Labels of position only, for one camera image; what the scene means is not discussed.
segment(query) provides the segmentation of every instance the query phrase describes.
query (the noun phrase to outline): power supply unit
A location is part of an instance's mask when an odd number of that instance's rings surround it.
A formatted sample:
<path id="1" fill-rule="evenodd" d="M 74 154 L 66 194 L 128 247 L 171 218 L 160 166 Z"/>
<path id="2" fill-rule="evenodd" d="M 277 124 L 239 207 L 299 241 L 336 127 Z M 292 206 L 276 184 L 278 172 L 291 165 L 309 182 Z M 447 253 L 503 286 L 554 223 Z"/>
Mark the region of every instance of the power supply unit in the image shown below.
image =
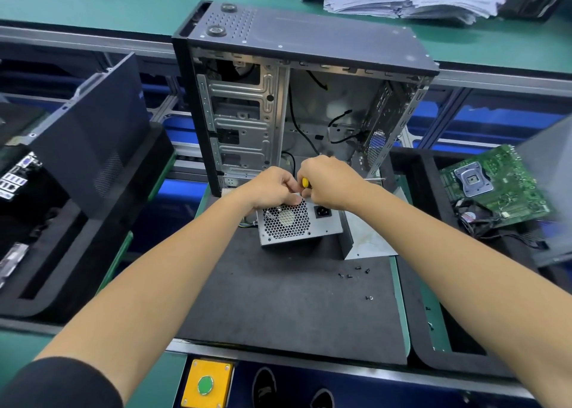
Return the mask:
<path id="1" fill-rule="evenodd" d="M 407 27 L 216 1 L 172 41 L 216 196 L 286 155 L 374 176 L 439 73 Z"/>
<path id="2" fill-rule="evenodd" d="M 280 205 L 256 212 L 261 245 L 342 232 L 340 213 L 303 198 L 297 206 Z"/>

